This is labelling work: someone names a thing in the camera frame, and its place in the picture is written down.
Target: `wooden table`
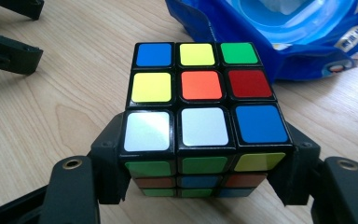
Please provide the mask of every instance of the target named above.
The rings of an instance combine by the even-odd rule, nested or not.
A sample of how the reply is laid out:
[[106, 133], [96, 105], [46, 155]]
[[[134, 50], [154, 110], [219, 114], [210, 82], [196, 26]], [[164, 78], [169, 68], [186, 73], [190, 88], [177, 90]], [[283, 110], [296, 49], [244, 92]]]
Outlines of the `wooden table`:
[[[192, 41], [162, 0], [46, 1], [39, 21], [0, 7], [0, 35], [44, 51], [28, 77], [0, 71], [0, 205], [48, 183], [63, 158], [86, 155], [124, 110], [133, 46]], [[273, 85], [287, 121], [322, 146], [321, 158], [358, 161], [358, 68]], [[149, 198], [101, 206], [103, 223], [311, 223], [284, 207], [268, 181], [239, 199]]]

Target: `wood grain surface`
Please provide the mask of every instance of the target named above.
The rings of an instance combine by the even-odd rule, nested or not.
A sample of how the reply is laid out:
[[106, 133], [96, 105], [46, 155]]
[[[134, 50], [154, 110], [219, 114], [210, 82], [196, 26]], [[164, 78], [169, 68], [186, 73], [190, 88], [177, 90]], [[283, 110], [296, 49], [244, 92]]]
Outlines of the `wood grain surface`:
[[[0, 70], [0, 205], [46, 185], [57, 161], [90, 151], [124, 110], [135, 43], [192, 41], [162, 0], [47, 0], [39, 21], [0, 7], [0, 35], [44, 51], [31, 76]], [[273, 89], [322, 159], [358, 161], [358, 67]], [[312, 199], [284, 207], [267, 181], [239, 199], [149, 198], [133, 182], [127, 194], [101, 206], [103, 223], [312, 222]]]

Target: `cube face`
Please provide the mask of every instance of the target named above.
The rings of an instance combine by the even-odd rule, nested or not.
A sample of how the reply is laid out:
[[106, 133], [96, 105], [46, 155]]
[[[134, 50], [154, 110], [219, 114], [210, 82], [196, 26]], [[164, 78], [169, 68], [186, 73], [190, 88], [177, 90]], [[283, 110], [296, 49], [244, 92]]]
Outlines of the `cube face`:
[[246, 197], [293, 151], [251, 43], [138, 43], [120, 162], [146, 196]]

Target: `rubik's cube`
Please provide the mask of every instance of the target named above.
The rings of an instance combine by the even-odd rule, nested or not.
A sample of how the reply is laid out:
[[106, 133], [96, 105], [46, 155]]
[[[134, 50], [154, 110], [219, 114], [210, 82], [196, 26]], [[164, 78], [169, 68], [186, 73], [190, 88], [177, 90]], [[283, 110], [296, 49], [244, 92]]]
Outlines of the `rubik's cube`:
[[245, 197], [293, 143], [253, 44], [138, 43], [119, 150], [147, 196]]

